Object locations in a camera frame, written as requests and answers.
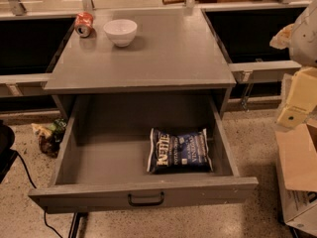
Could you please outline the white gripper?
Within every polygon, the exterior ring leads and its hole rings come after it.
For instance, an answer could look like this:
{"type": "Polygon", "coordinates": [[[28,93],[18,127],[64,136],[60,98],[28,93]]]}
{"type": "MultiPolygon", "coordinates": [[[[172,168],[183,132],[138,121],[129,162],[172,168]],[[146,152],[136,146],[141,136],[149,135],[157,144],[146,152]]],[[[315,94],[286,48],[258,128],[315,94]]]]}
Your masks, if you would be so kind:
{"type": "MultiPolygon", "coordinates": [[[[269,42],[275,49],[289,47],[293,24],[282,28],[269,42]]],[[[305,66],[287,80],[286,99],[281,105],[276,123],[285,128],[302,124],[317,106],[317,68],[305,66]]]]}

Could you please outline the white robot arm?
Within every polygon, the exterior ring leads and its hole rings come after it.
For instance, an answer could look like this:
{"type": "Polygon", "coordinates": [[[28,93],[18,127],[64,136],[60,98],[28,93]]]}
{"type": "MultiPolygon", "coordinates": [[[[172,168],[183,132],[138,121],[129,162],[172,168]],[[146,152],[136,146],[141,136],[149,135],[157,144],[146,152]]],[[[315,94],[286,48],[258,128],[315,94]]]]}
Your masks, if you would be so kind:
{"type": "Polygon", "coordinates": [[[301,65],[291,78],[289,92],[276,123],[295,128],[317,106],[317,0],[313,0],[293,24],[282,28],[269,42],[275,49],[288,49],[301,65]]]}

